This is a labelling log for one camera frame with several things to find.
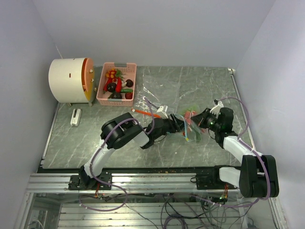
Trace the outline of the blue zip bag with strawberries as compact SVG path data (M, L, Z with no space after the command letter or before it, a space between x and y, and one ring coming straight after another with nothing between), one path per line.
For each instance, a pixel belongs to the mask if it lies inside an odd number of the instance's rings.
M196 104L184 105L175 117L183 121L184 127L182 134L186 142L196 142L199 143L202 140L202 136L205 133L205 129L199 128L194 121L191 120L193 116L200 113L200 108Z

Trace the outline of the orange zip bag with vegetables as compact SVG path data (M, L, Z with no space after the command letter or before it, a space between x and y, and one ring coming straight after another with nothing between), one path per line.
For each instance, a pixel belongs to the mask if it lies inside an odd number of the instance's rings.
M178 110L179 92L181 84L169 80L164 76L142 75L137 77L133 108L149 112L145 100L150 102L154 112L161 105L168 106L167 114L175 114Z

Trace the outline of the dark red fake fruit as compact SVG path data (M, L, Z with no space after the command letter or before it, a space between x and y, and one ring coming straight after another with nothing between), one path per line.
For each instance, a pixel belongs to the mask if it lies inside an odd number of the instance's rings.
M133 84L134 84L133 81L130 79L126 80L125 82L125 86L129 88L133 87Z

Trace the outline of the green fake chili pepper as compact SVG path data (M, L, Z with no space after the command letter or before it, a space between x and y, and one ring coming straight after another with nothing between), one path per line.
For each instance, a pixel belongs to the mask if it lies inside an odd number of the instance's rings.
M133 93L133 89L130 88L125 88L125 89L121 89L120 93Z

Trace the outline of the dark purple fake plum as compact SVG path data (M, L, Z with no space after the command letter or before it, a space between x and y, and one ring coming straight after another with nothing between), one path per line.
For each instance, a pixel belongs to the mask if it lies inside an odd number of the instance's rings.
M113 92L111 95L108 97L108 99L122 99L121 93L118 92Z

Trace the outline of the pink perforated plastic basket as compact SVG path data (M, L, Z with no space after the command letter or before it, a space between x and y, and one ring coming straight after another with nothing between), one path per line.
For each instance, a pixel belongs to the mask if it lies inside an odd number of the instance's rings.
M136 70L135 63L104 63L96 95L100 105L131 107L135 96Z

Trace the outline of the dark fake eggplant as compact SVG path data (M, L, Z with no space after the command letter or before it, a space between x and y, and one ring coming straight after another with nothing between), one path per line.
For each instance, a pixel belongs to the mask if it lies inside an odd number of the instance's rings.
M115 92L115 89L116 89L116 83L110 83L110 84L108 84L107 89L108 89L108 92L110 92L110 93Z

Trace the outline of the red fake chili pepper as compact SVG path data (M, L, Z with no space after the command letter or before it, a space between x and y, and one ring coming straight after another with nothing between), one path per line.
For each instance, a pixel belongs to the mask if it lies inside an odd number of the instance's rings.
M107 87L108 84L112 83L112 78L108 78L107 82L105 83L104 87L103 87L103 93L106 93L108 91Z

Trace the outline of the orange cherry tomato cluster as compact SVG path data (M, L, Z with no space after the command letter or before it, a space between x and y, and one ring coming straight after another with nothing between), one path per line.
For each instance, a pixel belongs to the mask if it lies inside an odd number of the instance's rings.
M111 79L118 79L118 78L123 79L124 75L125 73L123 73L121 70L112 68L106 72L105 77Z

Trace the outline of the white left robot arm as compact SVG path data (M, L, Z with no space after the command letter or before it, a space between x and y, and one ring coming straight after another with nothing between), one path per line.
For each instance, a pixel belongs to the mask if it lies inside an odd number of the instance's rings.
M106 122L102 126L100 146L79 170L81 185L85 189L93 189L111 155L130 141L134 141L141 149L147 149L161 136L181 132L185 126L185 121L173 114L167 119L154 117L146 128L131 113L124 113Z

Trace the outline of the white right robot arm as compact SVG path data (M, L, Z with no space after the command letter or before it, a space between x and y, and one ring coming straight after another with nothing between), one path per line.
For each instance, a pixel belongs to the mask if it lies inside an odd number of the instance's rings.
M229 183L240 189L245 198L275 198L279 195L276 160L272 155L256 152L233 131L234 112L230 108L220 108L218 114L210 109L191 117L199 128L214 132L218 145L231 153L240 163L235 167L218 167L218 173L211 175L210 183L222 188Z

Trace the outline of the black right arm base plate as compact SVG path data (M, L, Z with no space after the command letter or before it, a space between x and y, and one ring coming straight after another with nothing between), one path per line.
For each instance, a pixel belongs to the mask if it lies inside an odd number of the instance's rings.
M190 179L190 182L196 185L197 190L224 190L225 187L229 190L236 189L235 186L229 185L228 183L219 180L214 175L209 174L196 174Z

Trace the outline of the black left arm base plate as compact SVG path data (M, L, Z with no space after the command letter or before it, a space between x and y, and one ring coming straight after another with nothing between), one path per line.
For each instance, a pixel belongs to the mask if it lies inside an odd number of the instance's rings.
M72 175L68 183L68 190L96 190L98 186L99 190L111 189L111 186L108 185L112 183L111 174L109 174L108 172L103 172L98 176L98 179L107 182L107 184L102 184L94 178L89 178L87 181L83 181L80 175Z

